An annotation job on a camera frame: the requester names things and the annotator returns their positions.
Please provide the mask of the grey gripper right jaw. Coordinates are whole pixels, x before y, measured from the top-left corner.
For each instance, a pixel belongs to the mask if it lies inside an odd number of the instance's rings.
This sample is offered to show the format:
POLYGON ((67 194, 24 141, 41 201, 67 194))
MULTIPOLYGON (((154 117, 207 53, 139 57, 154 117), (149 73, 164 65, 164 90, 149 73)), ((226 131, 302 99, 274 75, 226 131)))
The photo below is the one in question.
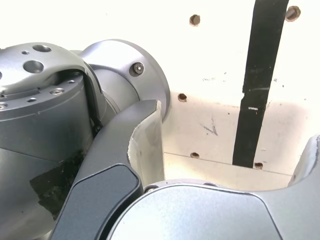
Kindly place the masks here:
POLYGON ((289 185, 239 191, 171 184, 138 198, 109 240, 317 240, 320 237, 320 138, 313 136, 289 185))

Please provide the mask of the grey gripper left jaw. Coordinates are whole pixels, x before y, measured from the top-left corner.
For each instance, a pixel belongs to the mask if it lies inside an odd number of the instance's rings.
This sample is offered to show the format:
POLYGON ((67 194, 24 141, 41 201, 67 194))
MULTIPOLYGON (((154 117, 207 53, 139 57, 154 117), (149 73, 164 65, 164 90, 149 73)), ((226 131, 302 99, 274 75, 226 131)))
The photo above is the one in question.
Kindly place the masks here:
POLYGON ((161 102, 142 100, 95 137, 51 232, 52 240, 104 240, 144 188, 163 181, 161 102))

